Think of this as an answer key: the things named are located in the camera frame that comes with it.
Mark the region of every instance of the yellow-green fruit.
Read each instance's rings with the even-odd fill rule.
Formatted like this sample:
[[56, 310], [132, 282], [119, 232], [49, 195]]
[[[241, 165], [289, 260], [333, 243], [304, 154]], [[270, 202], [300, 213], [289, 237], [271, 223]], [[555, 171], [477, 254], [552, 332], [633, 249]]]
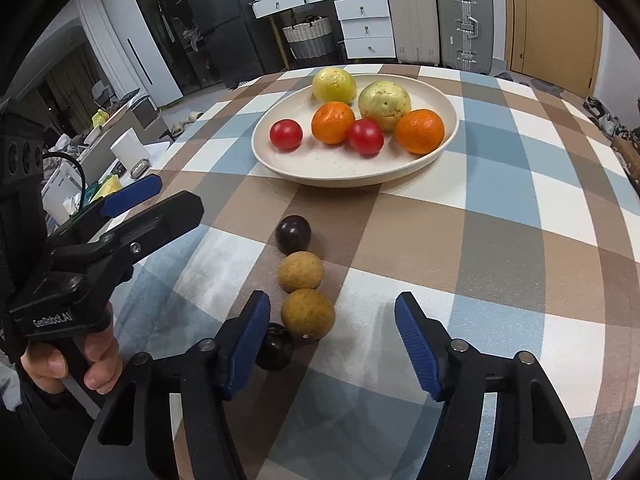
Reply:
[[286, 292], [299, 288], [316, 288], [323, 277], [322, 260], [306, 251], [290, 254], [278, 268], [278, 283]]
[[392, 132], [400, 117], [411, 111], [411, 98], [396, 83], [376, 81], [360, 92], [358, 108], [363, 119], [372, 119], [384, 131]]
[[335, 309], [321, 292], [300, 288], [282, 304], [282, 322], [287, 330], [299, 337], [322, 339], [334, 326]]
[[341, 68], [329, 66], [314, 76], [312, 82], [314, 95], [319, 101], [328, 103], [340, 101], [350, 104], [357, 94], [356, 80]]

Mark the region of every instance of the dark purple grape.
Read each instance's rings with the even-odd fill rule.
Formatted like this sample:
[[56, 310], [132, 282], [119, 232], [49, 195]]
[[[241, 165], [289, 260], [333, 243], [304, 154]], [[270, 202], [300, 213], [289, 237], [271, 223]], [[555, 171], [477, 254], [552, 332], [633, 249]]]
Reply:
[[293, 357], [293, 336], [278, 323], [269, 323], [255, 363], [268, 372], [283, 370]]
[[284, 254], [306, 251], [311, 243], [311, 226], [302, 216], [290, 215], [276, 227], [276, 243]]

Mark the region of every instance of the white curtain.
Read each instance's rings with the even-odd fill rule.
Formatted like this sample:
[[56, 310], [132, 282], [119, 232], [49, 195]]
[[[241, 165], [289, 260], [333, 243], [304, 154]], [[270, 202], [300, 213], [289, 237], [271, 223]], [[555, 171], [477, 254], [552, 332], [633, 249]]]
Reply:
[[113, 30], [102, 0], [76, 0], [76, 6], [84, 33], [115, 94], [121, 98], [136, 88], [148, 94]]

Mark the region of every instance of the hand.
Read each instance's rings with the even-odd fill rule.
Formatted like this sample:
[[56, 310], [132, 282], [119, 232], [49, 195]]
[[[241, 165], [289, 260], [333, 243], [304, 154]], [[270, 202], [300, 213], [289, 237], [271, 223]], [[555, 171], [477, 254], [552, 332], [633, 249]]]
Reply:
[[[111, 303], [107, 304], [107, 309], [112, 312]], [[111, 391], [122, 373], [119, 349], [118, 341], [113, 336], [113, 321], [103, 332], [87, 335], [84, 340], [84, 355], [93, 363], [84, 375], [87, 388], [101, 395]], [[64, 391], [65, 387], [60, 379], [68, 375], [68, 367], [57, 348], [42, 342], [29, 343], [20, 362], [40, 389], [48, 394]]]

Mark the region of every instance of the wicker basket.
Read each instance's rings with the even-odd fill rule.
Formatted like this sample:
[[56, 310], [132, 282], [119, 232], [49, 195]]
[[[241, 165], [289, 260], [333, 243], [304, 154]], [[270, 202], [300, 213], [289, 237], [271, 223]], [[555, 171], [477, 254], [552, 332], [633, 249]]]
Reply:
[[282, 29], [296, 59], [326, 56], [335, 51], [329, 18], [308, 16], [303, 23]]

